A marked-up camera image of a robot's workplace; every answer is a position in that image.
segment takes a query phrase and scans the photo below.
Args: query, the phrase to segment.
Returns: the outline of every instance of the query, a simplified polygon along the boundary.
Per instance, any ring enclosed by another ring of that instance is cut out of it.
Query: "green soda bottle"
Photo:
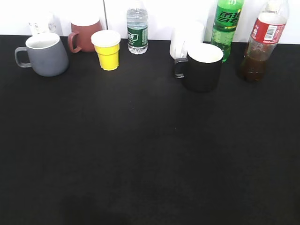
[[[211,44],[223,51],[223,62],[230,54],[231,42],[238,26],[243,4],[244,0],[219,0],[217,3]]]

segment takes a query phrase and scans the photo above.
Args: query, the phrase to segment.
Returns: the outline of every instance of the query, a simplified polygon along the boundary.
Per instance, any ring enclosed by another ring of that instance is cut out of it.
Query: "bottle label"
[[[127,27],[128,43],[133,47],[144,47],[148,43],[148,27],[135,30]]]
[[[251,37],[261,44],[276,44],[279,42],[285,24],[272,25],[256,20]]]
[[[217,7],[214,26],[219,31],[232,32],[238,26],[240,13],[242,9],[227,9]]]

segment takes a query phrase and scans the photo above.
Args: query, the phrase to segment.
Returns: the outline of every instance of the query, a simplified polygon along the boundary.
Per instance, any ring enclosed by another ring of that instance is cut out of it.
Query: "brown liquid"
[[[238,76],[248,82],[259,81],[265,74],[266,67],[266,60],[255,60],[247,55],[239,68]]]

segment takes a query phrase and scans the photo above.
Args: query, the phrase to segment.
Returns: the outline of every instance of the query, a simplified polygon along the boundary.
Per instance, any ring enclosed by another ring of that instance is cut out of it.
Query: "chinese characters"
[[[222,11],[218,16],[218,21],[223,23],[232,23],[235,24],[239,21],[240,12],[237,13],[228,13]]]

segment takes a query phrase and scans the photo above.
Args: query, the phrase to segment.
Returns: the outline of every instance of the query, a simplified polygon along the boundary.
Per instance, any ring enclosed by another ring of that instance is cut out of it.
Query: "white wall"
[[[247,42],[257,14],[266,0],[245,0],[240,22],[234,41]],[[28,13],[35,8],[43,7],[52,11],[57,17],[58,34],[67,36],[71,32],[70,17],[74,10],[85,11],[75,0],[50,0],[40,6],[38,0],[11,0],[7,9],[0,14],[0,34],[30,35],[27,18]],[[80,0],[86,6],[97,12],[105,27],[102,0]],[[144,0],[149,13],[149,39],[169,40],[172,28],[178,21],[188,23],[189,20],[200,20],[207,24],[205,40],[210,41],[217,0]],[[121,33],[126,32],[126,11],[130,0],[105,0],[109,29]],[[300,0],[289,0],[290,18],[281,37],[281,43],[300,44],[300,26],[298,10]]]

